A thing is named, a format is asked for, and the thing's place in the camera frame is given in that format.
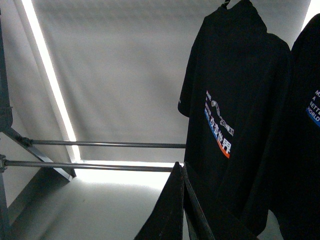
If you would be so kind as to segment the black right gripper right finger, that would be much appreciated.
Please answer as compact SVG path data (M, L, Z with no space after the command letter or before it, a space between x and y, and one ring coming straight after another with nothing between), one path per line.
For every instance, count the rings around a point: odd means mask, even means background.
M188 162L184 162L182 172L186 194L184 209L192 240L257 239L223 206Z

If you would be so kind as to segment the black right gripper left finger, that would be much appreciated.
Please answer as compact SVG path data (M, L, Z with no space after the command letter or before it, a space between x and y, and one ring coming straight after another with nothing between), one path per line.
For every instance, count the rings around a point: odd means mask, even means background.
M152 213L135 236L136 240L181 240L184 224L184 177L176 162Z

